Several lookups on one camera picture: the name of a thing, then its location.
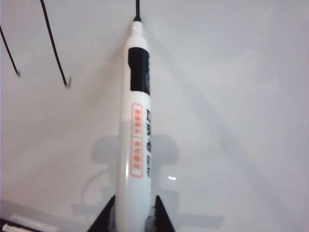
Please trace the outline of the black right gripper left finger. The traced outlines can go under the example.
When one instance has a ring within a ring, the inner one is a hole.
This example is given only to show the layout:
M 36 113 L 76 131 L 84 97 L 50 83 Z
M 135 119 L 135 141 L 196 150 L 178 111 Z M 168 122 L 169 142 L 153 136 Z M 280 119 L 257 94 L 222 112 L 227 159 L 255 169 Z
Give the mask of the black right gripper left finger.
M 88 232 L 115 232 L 115 195 L 113 195 Z

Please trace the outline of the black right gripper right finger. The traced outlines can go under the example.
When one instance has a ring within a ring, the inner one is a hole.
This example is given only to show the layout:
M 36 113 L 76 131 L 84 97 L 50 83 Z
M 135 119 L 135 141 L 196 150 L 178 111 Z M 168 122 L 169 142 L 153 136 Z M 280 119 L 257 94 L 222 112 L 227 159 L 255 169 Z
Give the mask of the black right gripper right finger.
M 174 227 L 159 195 L 145 222 L 145 232 L 173 232 Z

